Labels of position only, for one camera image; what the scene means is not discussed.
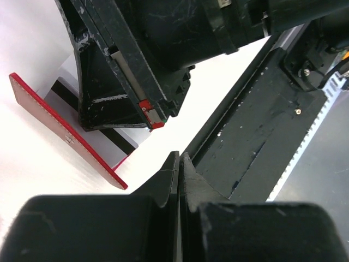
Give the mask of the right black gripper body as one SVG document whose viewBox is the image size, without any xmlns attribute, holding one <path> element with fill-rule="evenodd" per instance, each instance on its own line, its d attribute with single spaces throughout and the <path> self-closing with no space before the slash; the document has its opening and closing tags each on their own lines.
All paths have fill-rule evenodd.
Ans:
<svg viewBox="0 0 349 262">
<path fill-rule="evenodd" d="M 57 1 L 73 46 L 79 95 L 114 102 L 119 128 L 176 117 L 197 63 L 270 32 L 268 1 Z"/>
</svg>

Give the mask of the silver magnetic stripe card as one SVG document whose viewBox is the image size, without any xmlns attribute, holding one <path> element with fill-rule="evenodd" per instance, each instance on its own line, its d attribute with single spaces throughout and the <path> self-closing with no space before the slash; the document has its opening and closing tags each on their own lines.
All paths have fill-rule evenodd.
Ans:
<svg viewBox="0 0 349 262">
<path fill-rule="evenodd" d="M 117 116 L 114 102 L 93 104 L 62 77 L 55 81 L 44 101 L 104 159 L 130 155 L 139 146 L 112 122 L 113 116 Z"/>
</svg>

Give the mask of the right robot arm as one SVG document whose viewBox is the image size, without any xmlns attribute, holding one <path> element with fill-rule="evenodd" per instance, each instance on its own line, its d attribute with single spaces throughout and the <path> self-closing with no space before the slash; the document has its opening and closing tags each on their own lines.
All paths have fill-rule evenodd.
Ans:
<svg viewBox="0 0 349 262">
<path fill-rule="evenodd" d="M 162 127 L 197 63 L 321 21 L 348 1 L 57 1 L 77 66 L 86 131 Z"/>
</svg>

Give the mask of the red leather card holder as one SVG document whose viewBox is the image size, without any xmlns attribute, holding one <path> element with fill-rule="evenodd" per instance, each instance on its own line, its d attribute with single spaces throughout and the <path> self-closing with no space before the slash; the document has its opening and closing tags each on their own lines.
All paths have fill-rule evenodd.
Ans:
<svg viewBox="0 0 349 262">
<path fill-rule="evenodd" d="M 15 99 L 28 113 L 54 132 L 93 167 L 109 184 L 125 190 L 128 185 L 80 134 L 39 97 L 16 73 L 9 74 Z"/>
</svg>

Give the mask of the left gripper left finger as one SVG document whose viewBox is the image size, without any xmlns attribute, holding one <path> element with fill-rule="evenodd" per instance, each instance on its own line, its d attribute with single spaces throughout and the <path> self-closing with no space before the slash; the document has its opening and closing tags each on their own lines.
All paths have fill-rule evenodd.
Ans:
<svg viewBox="0 0 349 262">
<path fill-rule="evenodd" d="M 1 261 L 175 261 L 179 153 L 129 195 L 40 195 L 16 216 Z"/>
</svg>

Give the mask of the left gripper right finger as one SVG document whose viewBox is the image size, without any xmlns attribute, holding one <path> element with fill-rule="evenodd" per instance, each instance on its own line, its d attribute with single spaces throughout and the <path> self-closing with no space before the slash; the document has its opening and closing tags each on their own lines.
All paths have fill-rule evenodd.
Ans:
<svg viewBox="0 0 349 262">
<path fill-rule="evenodd" d="M 187 153 L 179 185 L 183 261 L 348 261 L 333 220 L 318 205 L 233 203 Z"/>
</svg>

